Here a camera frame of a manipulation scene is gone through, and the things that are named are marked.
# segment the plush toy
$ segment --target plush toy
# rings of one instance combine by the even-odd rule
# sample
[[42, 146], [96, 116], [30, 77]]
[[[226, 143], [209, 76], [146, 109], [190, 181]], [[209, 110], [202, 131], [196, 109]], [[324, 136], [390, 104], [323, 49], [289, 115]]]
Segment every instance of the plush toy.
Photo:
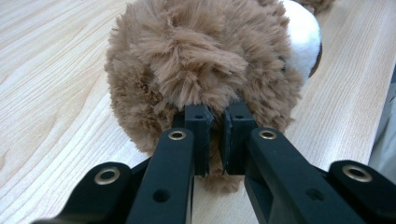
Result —
[[[297, 2], [317, 13], [331, 1]], [[215, 125], [203, 183], [238, 190], [241, 176], [222, 174], [221, 114], [242, 97], [258, 125], [285, 131], [319, 54], [310, 11], [287, 0], [135, 0], [117, 19], [106, 54], [120, 126], [151, 155], [184, 105], [209, 106]]]

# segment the light wood tabletop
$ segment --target light wood tabletop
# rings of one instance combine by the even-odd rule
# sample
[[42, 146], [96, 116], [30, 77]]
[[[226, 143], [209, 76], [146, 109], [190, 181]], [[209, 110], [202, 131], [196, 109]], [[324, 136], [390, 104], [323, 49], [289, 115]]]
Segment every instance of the light wood tabletop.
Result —
[[[146, 158], [110, 109], [105, 53], [126, 1], [1, 1], [0, 223], [54, 217], [106, 161]], [[318, 16], [323, 55], [286, 136], [327, 170], [367, 163], [396, 55], [396, 1], [339, 0]], [[257, 223], [243, 188], [195, 186], [193, 223]]]

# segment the brown plush toy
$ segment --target brown plush toy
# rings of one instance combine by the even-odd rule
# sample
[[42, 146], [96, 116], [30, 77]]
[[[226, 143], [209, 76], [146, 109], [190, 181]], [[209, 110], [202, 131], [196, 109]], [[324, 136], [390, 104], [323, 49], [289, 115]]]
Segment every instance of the brown plush toy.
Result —
[[[318, 12], [331, 0], [299, 2]], [[303, 70], [315, 62], [293, 60], [288, 25], [283, 1], [134, 1], [117, 19], [106, 55], [120, 126], [151, 155], [184, 105], [209, 106], [216, 121], [204, 185], [211, 191], [238, 190], [241, 177], [222, 174], [221, 114], [240, 96], [260, 126], [283, 132], [292, 122]], [[319, 36], [314, 39], [316, 59]]]

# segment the screw hole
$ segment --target screw hole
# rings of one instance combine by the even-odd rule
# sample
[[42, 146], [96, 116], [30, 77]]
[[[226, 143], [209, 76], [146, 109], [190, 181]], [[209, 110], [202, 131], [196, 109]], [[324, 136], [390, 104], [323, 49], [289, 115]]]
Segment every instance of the screw hole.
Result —
[[168, 137], [172, 140], [181, 140], [186, 137], [186, 134], [182, 131], [174, 131], [169, 133]]
[[157, 189], [152, 195], [152, 199], [157, 203], [165, 203], [170, 197], [171, 193], [167, 189]]
[[114, 183], [120, 177], [120, 171], [117, 167], [109, 167], [102, 169], [95, 176], [95, 183], [98, 185], [108, 185]]
[[276, 139], [276, 133], [273, 133], [271, 131], [261, 131], [259, 135], [261, 138], [264, 139]]
[[343, 172], [349, 178], [359, 182], [370, 182], [373, 180], [372, 176], [359, 166], [346, 165], [343, 167]]
[[312, 200], [312, 201], [324, 201], [324, 195], [318, 189], [308, 189], [305, 194]]

